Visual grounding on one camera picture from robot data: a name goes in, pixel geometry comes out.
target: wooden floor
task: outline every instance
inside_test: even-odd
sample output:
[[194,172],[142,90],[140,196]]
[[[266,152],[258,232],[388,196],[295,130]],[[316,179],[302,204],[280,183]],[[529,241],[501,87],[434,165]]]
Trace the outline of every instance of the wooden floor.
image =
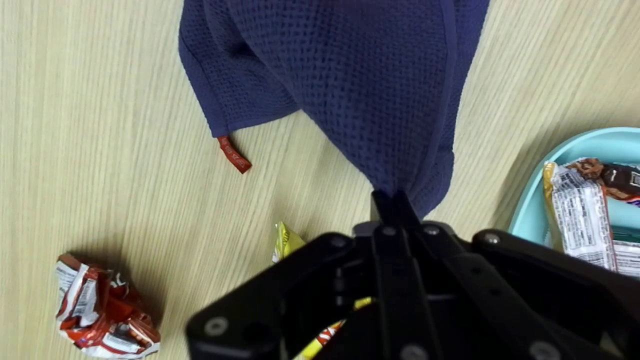
[[[366,220],[370,184],[304,117],[237,132],[246,177],[211,143],[178,63],[181,0],[0,3],[0,359],[82,359],[54,324],[54,261],[127,268],[184,360],[187,317],[304,237]],[[432,219],[462,237],[514,213],[564,139],[640,126],[640,3],[492,0]]]

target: red wrapper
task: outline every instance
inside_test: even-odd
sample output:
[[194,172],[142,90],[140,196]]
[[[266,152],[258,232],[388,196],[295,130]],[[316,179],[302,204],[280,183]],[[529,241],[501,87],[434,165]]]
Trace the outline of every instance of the red wrapper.
[[160,335],[142,309],[142,297],[117,273],[62,255],[55,264],[57,330],[96,359],[144,359],[160,350]]

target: plastic tray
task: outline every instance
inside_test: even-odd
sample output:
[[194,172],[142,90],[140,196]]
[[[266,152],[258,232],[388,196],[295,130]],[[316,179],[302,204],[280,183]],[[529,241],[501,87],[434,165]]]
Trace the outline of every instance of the plastic tray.
[[[640,129],[601,129],[573,136],[552,151],[527,181],[510,232],[547,247],[547,223],[542,192],[543,163],[566,165],[577,159],[599,159],[601,163],[640,165]],[[640,209],[625,202],[608,201],[611,227],[640,230]]]

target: light wood grain surface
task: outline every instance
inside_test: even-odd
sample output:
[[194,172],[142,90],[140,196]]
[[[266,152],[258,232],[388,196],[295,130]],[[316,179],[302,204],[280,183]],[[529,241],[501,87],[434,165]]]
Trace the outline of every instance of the light wood grain surface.
[[[304,237],[368,219],[370,184],[304,117],[237,132],[221,159],[176,54],[181,0],[0,3],[0,359],[82,359],[54,324],[54,261],[122,267],[186,359],[187,317],[269,263],[274,223]],[[640,3],[494,0],[430,219],[505,227],[564,139],[640,126]]]

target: navy towel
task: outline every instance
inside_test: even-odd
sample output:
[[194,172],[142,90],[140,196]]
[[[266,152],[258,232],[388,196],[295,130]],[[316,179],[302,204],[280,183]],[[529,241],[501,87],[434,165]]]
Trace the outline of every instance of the navy towel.
[[452,177],[485,0],[184,0],[180,57],[214,136],[302,109],[417,217]]

